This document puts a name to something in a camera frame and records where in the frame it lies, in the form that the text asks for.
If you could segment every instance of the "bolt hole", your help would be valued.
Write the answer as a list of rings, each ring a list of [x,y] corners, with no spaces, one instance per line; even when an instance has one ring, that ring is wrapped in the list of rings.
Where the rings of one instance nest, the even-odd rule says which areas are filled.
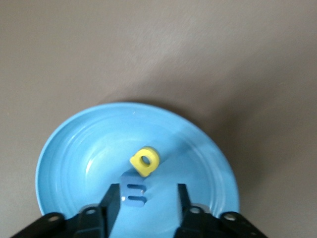
[[[86,212],[86,214],[87,215],[91,215],[91,214],[94,214],[96,211],[95,211],[95,209],[89,209],[87,212]]]
[[[59,216],[52,216],[52,217],[48,218],[48,221],[54,222],[54,221],[57,221],[58,219],[59,219]]]
[[[192,207],[189,211],[195,214],[199,214],[201,212],[198,207]]]
[[[209,206],[206,206],[204,204],[201,204],[201,203],[192,203],[192,206],[193,207],[199,207],[201,208],[205,213],[210,213],[210,208]]]
[[[224,218],[229,220],[229,221],[235,221],[236,220],[236,217],[230,213],[224,215]]]
[[[150,162],[150,160],[149,160],[146,156],[142,156],[141,159],[142,159],[142,161],[143,161],[143,163],[144,163],[145,165],[147,165],[147,166],[150,165],[151,162]]]

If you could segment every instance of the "gray surface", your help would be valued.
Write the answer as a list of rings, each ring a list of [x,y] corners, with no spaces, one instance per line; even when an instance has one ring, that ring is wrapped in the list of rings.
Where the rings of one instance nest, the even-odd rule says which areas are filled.
[[[141,101],[200,126],[271,238],[316,237],[317,2],[1,1],[0,236],[40,216],[50,133]]]

